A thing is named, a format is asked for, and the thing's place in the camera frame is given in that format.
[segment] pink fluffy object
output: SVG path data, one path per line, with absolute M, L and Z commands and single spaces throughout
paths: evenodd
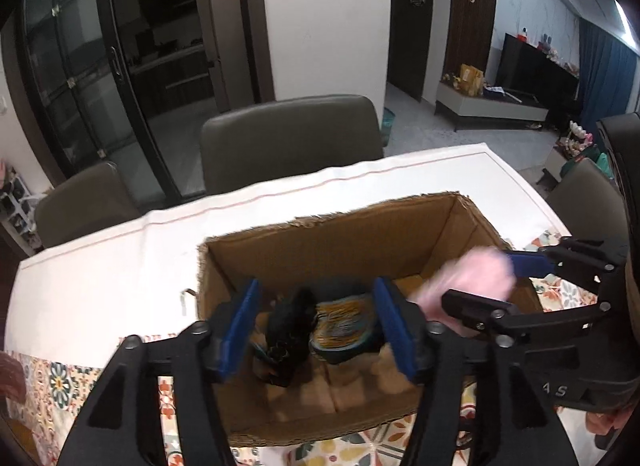
M 448 261 L 427 280 L 410 301 L 417 303 L 428 320 L 444 323 L 458 334 L 477 334 L 442 309 L 442 295 L 449 289 L 507 301 L 516 283 L 510 258 L 494 247 L 475 247 L 459 260 Z

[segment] gray dining chair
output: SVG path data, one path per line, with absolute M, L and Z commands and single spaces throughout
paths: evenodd
M 100 162 L 44 197 L 35 222 L 44 247 L 53 247 L 140 216 L 117 166 Z
M 209 195 L 383 157 L 372 102 L 348 95 L 268 102 L 219 115 L 202 127 L 200 153 Z
M 578 162 L 546 201 L 574 237 L 628 241 L 624 199 L 591 159 Z

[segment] tiled floor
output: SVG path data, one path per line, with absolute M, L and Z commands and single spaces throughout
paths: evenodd
M 518 173 L 546 200 L 558 183 L 551 175 L 543 173 L 543 167 L 544 166 L 533 166 L 519 170 Z
M 385 106 L 396 114 L 385 155 L 462 144 L 485 142 L 491 150 L 516 170 L 543 165 L 556 141 L 551 131 L 529 129 L 459 129 L 429 103 L 417 102 L 391 84 L 387 85 Z
M 204 99 L 151 118 L 151 133 L 180 193 L 204 190 L 200 159 L 200 130 L 218 115 L 215 100 Z M 110 155 L 118 165 L 139 203 L 161 202 L 164 194 L 138 143 L 128 144 Z

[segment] dining table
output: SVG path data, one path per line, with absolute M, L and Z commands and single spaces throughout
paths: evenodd
M 196 321 L 192 293 L 198 287 L 198 247 L 206 238 L 438 192 L 468 196 L 514 249 L 535 250 L 570 235 L 542 196 L 486 144 L 331 167 L 153 210 L 20 263 L 4 350 L 23 366 L 27 401 L 8 401 L 10 417 L 32 431 L 44 466 L 54 465 L 82 403 L 121 341 L 130 334 L 145 341 L 171 337 Z M 534 285 L 545 310 L 594 301 L 553 277 Z M 172 396 L 171 378 L 160 378 L 168 463 L 179 465 Z M 581 466 L 595 464 L 604 452 L 587 432 L 584 413 L 563 409 L 559 417 Z M 232 452 L 250 466 L 278 461 L 287 466 L 397 466 L 413 418 L 292 449 Z M 460 452 L 455 461 L 466 464 L 467 457 Z

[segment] open cardboard box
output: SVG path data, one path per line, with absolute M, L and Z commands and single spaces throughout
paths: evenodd
M 251 276 L 263 287 L 262 312 L 277 296 L 326 276 L 372 282 L 389 276 L 409 295 L 446 261 L 478 245 L 508 249 L 471 200 L 457 193 L 422 195 L 351 213 L 297 219 L 207 239 L 200 247 L 198 315 L 206 319 Z M 511 300 L 542 311 L 529 280 Z M 264 321 L 265 314 L 258 315 Z M 215 385 L 232 446 L 282 446 L 373 428 L 416 410 L 420 387 L 382 352 L 329 366 L 311 356 L 288 388 L 252 372 L 251 351 L 229 382 Z

